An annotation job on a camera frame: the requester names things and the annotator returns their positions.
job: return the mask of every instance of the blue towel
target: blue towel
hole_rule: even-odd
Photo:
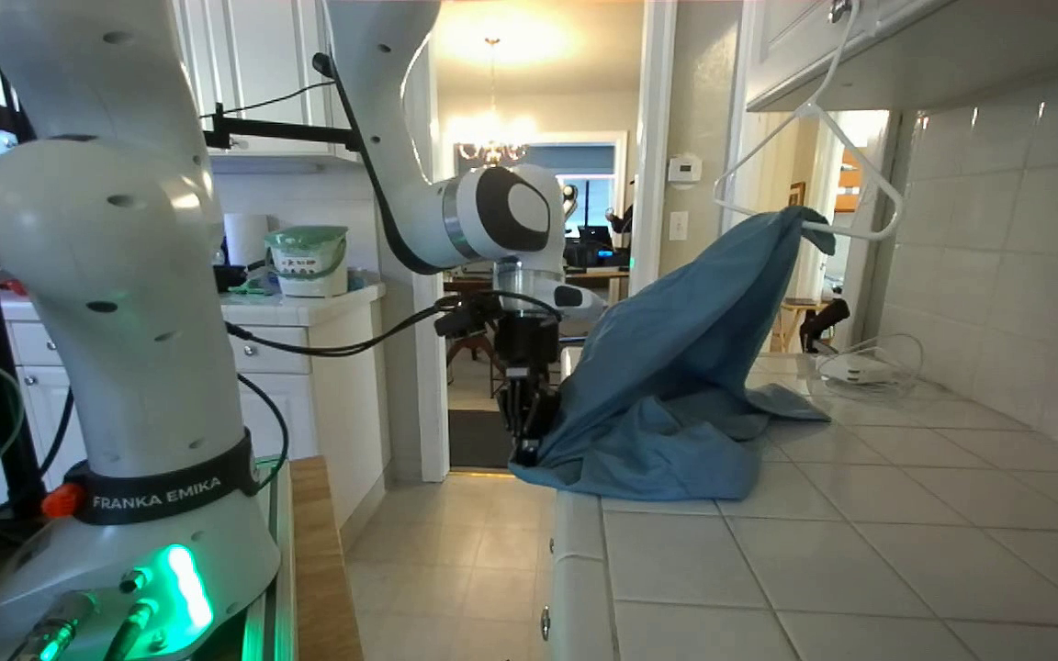
[[[745,375],[783,307],[812,210],[761,213],[700,259],[620,302],[563,381],[559,426],[522,482],[613,500],[743,500],[771,419],[827,422],[804,397]]]

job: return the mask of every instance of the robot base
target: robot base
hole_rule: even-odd
[[[277,580],[278,545],[250,520],[231,493],[145,523],[49,523],[5,574],[0,656],[188,656]]]

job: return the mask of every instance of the white container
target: white container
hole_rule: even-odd
[[[271,215],[225,213],[228,264],[253,266],[270,259]]]
[[[346,227],[293,225],[270,238],[278,295],[288,298],[340,298],[346,295]]]

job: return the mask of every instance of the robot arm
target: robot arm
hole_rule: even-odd
[[[503,285],[559,307],[599,304],[567,285],[563,186],[552,171],[479,168],[430,182],[405,117],[405,75],[438,20],[433,0],[329,0],[335,80],[378,191],[390,250],[411,271],[501,259]]]
[[[585,307],[591,298],[563,284],[547,171],[440,186],[418,171],[401,80],[438,2],[329,7],[394,253],[417,271],[514,259],[503,285]],[[209,276],[221,213],[170,0],[0,0],[0,71],[36,127],[0,156],[0,264],[58,345],[89,451],[89,503],[0,580],[0,656],[109,656],[117,639],[117,656],[184,656],[271,583],[278,552],[250,487]],[[501,334],[522,446],[542,429],[556,314],[511,304]]]

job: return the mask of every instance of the light switch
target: light switch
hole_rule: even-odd
[[[703,179],[703,156],[700,156],[700,154],[674,154],[674,156],[669,156],[669,179],[674,179],[674,182],[695,182],[695,179]]]
[[[669,242],[686,242],[686,213],[669,213]]]

